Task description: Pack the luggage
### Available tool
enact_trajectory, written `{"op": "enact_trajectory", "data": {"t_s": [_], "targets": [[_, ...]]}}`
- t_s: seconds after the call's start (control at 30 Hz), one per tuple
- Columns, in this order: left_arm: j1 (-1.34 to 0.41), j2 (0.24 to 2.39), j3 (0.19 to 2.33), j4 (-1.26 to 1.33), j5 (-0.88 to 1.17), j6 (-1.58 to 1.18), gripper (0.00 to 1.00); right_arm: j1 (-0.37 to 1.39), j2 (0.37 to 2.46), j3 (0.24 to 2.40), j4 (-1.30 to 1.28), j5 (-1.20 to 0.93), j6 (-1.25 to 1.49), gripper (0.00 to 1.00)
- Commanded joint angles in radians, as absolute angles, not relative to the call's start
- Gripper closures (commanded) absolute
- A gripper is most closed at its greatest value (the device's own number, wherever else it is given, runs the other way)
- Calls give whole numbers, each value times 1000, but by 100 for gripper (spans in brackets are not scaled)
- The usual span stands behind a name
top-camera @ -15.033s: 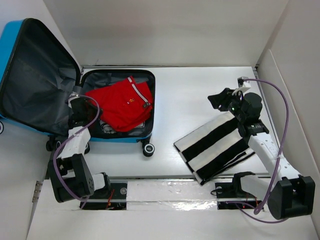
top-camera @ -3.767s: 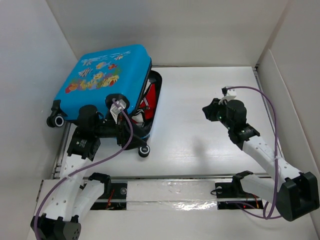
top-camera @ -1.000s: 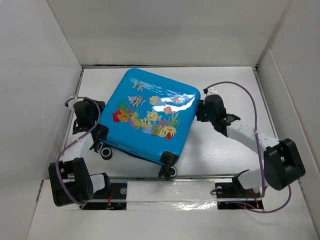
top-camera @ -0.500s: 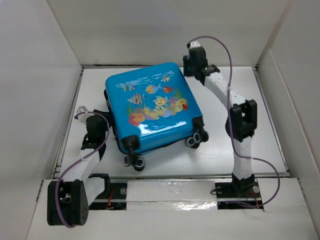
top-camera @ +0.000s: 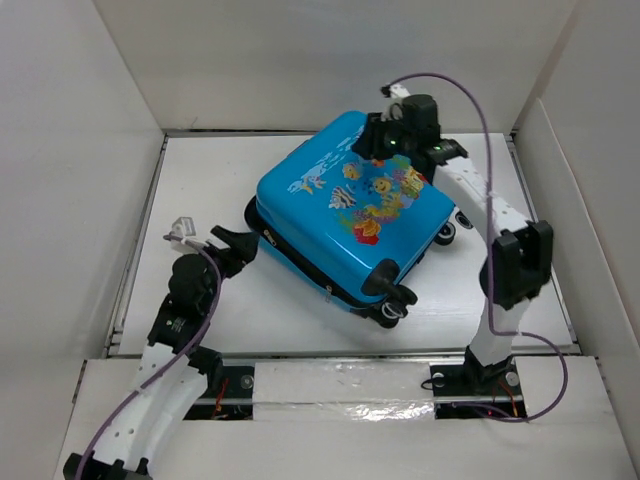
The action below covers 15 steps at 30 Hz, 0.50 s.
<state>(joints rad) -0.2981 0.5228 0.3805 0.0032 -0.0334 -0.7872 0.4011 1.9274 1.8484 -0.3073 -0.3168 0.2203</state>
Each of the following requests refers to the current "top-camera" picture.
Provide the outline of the blue hard-shell suitcase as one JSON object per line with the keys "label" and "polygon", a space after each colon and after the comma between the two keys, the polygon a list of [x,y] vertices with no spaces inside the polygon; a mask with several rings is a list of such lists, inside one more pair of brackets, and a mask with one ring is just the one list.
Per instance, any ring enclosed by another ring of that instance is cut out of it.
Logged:
{"label": "blue hard-shell suitcase", "polygon": [[365,122],[348,111],[304,141],[259,180],[244,217],[327,301],[391,329],[418,301],[403,279],[455,239],[454,204],[409,159],[355,154]]}

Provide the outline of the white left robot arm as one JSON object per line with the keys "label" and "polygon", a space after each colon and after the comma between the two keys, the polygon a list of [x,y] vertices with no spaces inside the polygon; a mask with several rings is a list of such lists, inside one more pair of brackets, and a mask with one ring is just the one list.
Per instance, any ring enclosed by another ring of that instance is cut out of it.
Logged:
{"label": "white left robot arm", "polygon": [[201,396],[225,391],[219,352],[202,346],[225,280],[258,251],[256,232],[212,229],[217,247],[178,231],[165,240],[188,248],[171,267],[168,291],[147,336],[126,395],[81,453],[69,455],[66,479],[150,479],[170,435]]}

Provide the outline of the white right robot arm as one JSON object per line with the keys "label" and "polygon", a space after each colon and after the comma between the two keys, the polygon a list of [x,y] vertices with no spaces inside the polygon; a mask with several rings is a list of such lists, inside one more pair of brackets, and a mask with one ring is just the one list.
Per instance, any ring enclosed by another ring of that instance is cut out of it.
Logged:
{"label": "white right robot arm", "polygon": [[507,370],[521,319],[550,280],[553,229],[494,194],[491,176],[477,170],[457,141],[442,137],[438,106],[431,96],[411,95],[400,85],[385,88],[384,95],[390,105],[368,114],[353,151],[365,160],[408,158],[453,201],[486,244],[487,258],[479,274],[485,305],[461,371],[467,389],[484,393]]}

